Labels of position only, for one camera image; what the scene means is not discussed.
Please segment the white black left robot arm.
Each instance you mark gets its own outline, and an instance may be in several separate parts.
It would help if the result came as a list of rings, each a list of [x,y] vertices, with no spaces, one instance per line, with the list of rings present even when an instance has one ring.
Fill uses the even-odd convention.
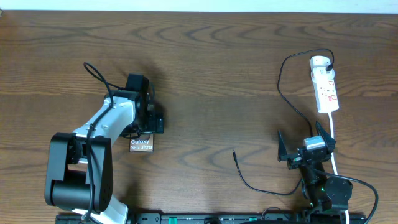
[[[44,200],[77,213],[81,222],[128,223],[129,207],[113,195],[112,146],[127,138],[153,150],[152,139],[164,132],[164,117],[155,110],[151,82],[130,74],[126,86],[110,90],[102,107],[71,133],[50,140]]]

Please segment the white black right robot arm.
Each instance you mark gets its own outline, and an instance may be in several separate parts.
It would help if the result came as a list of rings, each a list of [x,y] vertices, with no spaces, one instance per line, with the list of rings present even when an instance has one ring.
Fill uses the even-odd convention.
[[[317,135],[303,140],[297,152],[289,154],[278,132],[278,161],[286,161],[288,169],[299,169],[304,194],[312,206],[304,212],[306,220],[315,215],[339,216],[349,208],[353,185],[346,179],[327,176],[323,163],[331,159],[336,141],[316,122]]]

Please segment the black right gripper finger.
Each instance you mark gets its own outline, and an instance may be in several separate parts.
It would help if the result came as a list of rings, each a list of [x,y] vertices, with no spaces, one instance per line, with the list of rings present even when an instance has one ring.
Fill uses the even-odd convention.
[[[320,124],[319,121],[316,121],[315,127],[317,130],[317,133],[326,142],[326,148],[328,149],[328,152],[334,152],[335,144],[336,144],[336,141],[334,140],[334,138],[331,137],[331,135],[325,131],[325,129],[322,127],[322,125]]]
[[[282,138],[282,133],[278,131],[278,155],[277,159],[279,162],[287,160],[287,150]]]

